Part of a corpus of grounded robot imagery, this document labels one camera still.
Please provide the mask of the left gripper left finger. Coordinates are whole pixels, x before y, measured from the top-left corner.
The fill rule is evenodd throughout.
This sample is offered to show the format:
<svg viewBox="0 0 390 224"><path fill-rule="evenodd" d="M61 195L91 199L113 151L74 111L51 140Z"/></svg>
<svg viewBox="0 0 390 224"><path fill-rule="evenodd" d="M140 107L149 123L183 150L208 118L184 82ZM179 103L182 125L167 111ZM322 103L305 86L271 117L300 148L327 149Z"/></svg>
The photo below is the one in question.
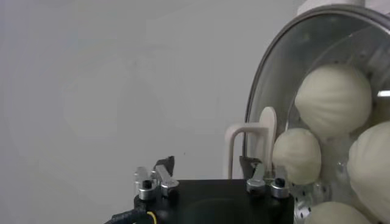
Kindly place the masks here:
<svg viewBox="0 0 390 224"><path fill-rule="evenodd" d="M168 198L179 186L179 182L172 177L174 165L174 156L169 156L158 160L151 171L146 167L137 167L134 173L134 184L139 199L154 200L157 192Z"/></svg>

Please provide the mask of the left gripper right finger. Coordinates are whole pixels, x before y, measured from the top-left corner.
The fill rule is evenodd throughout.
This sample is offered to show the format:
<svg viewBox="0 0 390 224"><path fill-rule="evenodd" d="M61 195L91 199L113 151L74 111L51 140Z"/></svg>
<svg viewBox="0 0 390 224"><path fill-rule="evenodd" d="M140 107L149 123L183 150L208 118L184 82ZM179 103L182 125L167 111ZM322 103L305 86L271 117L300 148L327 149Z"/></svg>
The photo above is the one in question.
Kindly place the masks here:
<svg viewBox="0 0 390 224"><path fill-rule="evenodd" d="M284 166L266 166L257 158L239 157L239 163L246 180L247 192L260 197L269 194L273 198L286 199L290 195L287 171Z"/></svg>

